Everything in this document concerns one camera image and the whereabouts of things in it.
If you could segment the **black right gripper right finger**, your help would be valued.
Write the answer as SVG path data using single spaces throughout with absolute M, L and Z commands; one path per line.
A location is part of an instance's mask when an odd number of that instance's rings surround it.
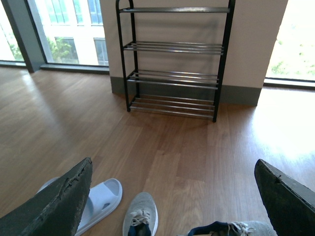
M 254 176 L 277 235 L 315 234 L 314 191 L 262 159 L 258 159 L 255 164 Z

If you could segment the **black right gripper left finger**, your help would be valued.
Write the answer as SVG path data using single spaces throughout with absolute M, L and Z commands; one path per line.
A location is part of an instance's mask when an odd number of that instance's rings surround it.
M 84 158 L 25 203 L 0 219 L 2 236 L 73 236 L 92 181 L 91 158 Z

